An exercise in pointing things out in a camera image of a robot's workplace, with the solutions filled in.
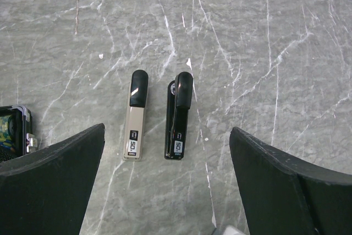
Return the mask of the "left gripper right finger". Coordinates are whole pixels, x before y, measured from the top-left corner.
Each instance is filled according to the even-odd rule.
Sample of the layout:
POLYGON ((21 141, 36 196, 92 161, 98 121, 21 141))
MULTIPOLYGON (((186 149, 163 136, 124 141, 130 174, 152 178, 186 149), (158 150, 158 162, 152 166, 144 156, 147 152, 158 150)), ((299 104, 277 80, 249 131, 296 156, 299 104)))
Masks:
POLYGON ((351 175, 234 127, 230 153, 250 234, 351 234, 351 175))

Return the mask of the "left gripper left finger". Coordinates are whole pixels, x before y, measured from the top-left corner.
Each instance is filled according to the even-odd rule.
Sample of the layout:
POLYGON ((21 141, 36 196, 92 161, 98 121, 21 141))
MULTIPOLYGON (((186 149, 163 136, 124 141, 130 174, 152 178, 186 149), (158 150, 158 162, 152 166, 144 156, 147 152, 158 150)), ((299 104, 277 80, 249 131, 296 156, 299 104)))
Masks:
POLYGON ((79 234, 102 157, 104 124, 1 163, 1 234, 79 234))

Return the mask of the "silver stapler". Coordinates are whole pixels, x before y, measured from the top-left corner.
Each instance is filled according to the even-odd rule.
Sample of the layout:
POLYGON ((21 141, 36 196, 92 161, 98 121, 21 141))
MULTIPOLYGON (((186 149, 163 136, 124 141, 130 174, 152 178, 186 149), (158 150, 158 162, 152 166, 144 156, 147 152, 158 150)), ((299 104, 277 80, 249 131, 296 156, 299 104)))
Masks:
POLYGON ((139 161, 142 158, 148 79, 149 75, 141 69, 134 71, 131 76, 123 145, 123 159, 126 161, 139 161))

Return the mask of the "black stapler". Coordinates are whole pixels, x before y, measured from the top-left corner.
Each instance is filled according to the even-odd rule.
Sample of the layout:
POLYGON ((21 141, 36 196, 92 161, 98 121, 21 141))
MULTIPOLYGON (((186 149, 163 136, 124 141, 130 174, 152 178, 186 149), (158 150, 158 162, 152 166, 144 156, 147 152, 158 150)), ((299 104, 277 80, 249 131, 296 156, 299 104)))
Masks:
POLYGON ((167 160, 184 157, 192 86, 193 76, 188 72, 179 73, 168 85, 164 146, 164 158, 167 160))

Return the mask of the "black poker chip case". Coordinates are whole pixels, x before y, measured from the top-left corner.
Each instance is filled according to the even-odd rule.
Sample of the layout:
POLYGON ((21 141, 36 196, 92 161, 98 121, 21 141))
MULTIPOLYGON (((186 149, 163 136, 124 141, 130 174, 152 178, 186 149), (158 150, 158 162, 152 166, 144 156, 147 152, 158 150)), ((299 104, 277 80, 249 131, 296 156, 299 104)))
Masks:
POLYGON ((32 113, 24 105, 1 107, 1 162, 37 151, 32 113))

